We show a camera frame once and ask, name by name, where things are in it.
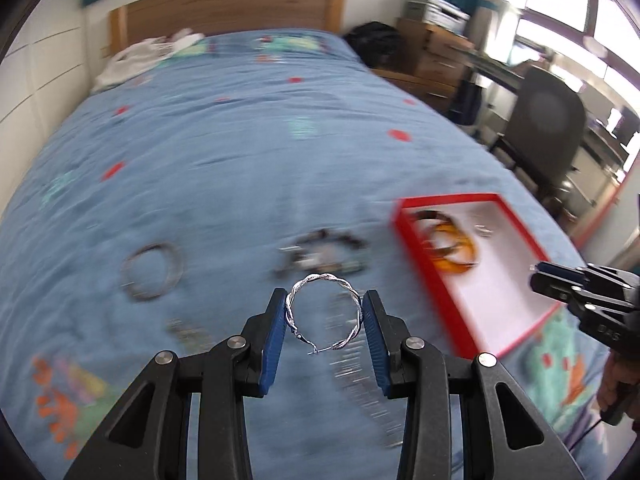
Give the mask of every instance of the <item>silver bangle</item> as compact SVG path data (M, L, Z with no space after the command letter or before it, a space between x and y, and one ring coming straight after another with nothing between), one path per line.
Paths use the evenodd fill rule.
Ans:
M148 253L149 251L161 251L161 253L167 258L169 262L169 269L167 272L167 276L164 279L164 283L159 290L156 291L144 291L139 288L138 284L131 279L130 269L132 263L138 259L144 253ZM159 298L166 294L171 288L174 288L180 281L182 277L182 273L184 272L184 262L182 260L182 255L178 250L178 247L169 243L169 242L159 242L155 244L145 245L144 247L138 249L131 256L128 256L124 263L122 264L122 277L123 277L123 288L130 297L135 301L149 301L154 300L155 298Z
M343 288L346 288L351 293L351 296L353 297L353 302L358 307L356 324L354 325L353 329L351 329L350 334L342 341L335 342L331 346L327 346L326 348L322 348L320 350L318 350L318 347L316 347L316 345L314 345L311 341L309 341L300 333L300 330L298 330L298 327L296 326L296 321L293 319L293 310L292 310L293 298L296 295L297 291L299 291L307 283L314 282L315 280L328 280L329 282L336 282L338 283L338 285L342 286ZM344 348L355 337L358 336L358 334L360 333L360 329L362 327L362 300L360 299L360 295L351 286L351 283L349 283L347 280L343 280L329 273L310 274L303 280L300 280L299 282L297 282L291 288L291 292L287 294L287 297L284 302L284 309L285 309L284 311L285 322L287 323L287 325L289 325L289 328L291 329L291 332L293 333L293 335L295 335L296 338L300 339L300 341L302 341L303 343L311 345L314 348L314 351L309 352L309 355L317 354L319 352L324 352L325 350L339 350L341 348Z

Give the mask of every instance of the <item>white tiled wall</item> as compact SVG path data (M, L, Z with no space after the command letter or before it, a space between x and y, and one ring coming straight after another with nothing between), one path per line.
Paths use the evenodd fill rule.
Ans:
M80 0L42 0L0 64L0 213L89 93L84 28Z

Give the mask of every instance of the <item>bed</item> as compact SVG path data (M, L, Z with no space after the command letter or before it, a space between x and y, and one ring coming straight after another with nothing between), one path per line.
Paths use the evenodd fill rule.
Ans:
M390 314L443 351L450 343L390 225L398 198L498 192L555 262L581 263L511 172L331 34L343 2L140 0L111 13L114 51L182 27L210 36L82 103L4 214L0 406L47 479L63 477L156 352L186 355L239 333L276 286L302 278L273 269L278 248L311 230L347 228L367 240L369 265L350 282L377 289ZM160 298L134 301L123 262L158 242L179 248L184 273ZM164 260L149 253L138 263L136 280L162 282ZM342 299L331 286L301 292L305 334L346 334L352 313ZM591 421L605 357L560 310L503 362L570 444ZM363 376L367 359L362 352ZM286 337L270 394L245 403L256 478L394 478L404 404L375 388L358 400L336 361ZM380 409L367 411L362 398ZM454 421L456 410L452 400ZM459 425L453 436L461 478ZM594 480L601 438L594 431L575 451Z

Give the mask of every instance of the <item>orange bangle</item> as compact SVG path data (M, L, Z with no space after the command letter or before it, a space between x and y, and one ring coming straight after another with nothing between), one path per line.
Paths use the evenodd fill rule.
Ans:
M476 266L478 259L476 246L471 238L461 231L455 223L441 221L428 227L424 233L426 240L430 242L431 234L433 233L448 234L454 239L454 244L446 248L434 248L431 243L428 244L430 258L439 270L452 274L462 274ZM452 259L452 256L457 254L466 254L466 261L459 262Z

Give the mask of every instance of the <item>metal screw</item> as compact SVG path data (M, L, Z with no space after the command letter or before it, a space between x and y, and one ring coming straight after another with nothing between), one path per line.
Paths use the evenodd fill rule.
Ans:
M161 352L158 352L156 354L155 361L159 365L167 365L173 360L174 360L174 355L167 350L162 350Z
M404 340L404 343L412 350L419 350L424 348L424 341L419 337L408 337Z
M235 335L226 340L226 345L233 349L243 348L246 345L246 339L241 335Z
M480 354L478 356L478 362L482 365L482 366L486 366L487 368L491 368L492 366L495 366L496 363L498 362L498 359L495 358L495 355L493 354Z

